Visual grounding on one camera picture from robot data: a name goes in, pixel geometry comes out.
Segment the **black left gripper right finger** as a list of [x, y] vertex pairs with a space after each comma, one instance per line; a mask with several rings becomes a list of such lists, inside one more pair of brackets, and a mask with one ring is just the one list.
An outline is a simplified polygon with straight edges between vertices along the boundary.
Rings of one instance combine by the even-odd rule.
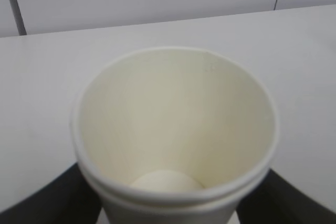
[[335, 223], [335, 213], [315, 202], [272, 169], [237, 207], [240, 223]]

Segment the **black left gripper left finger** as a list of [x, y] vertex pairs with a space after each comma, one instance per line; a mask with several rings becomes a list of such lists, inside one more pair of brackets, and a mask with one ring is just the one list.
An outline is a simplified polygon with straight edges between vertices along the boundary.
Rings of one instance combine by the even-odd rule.
[[25, 200], [1, 212], [1, 223], [96, 223], [102, 205], [77, 164]]

